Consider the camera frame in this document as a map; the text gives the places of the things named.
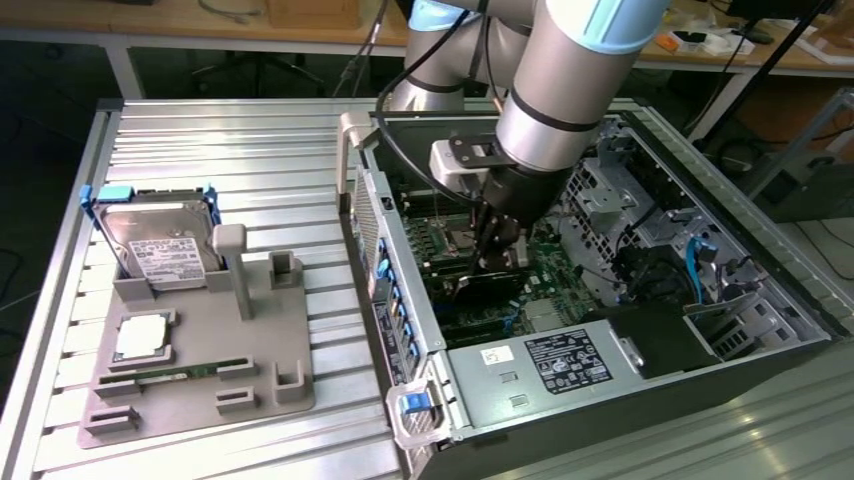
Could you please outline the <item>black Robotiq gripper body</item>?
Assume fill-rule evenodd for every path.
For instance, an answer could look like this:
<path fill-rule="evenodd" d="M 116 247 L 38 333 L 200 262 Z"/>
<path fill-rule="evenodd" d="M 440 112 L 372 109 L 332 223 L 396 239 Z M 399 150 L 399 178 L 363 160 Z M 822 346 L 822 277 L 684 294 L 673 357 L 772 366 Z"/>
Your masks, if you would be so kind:
<path fill-rule="evenodd" d="M 524 167 L 489 170 L 481 198 L 495 215 L 505 215 L 520 226 L 532 226 L 545 215 L 565 187 L 572 169 L 539 172 Z"/>

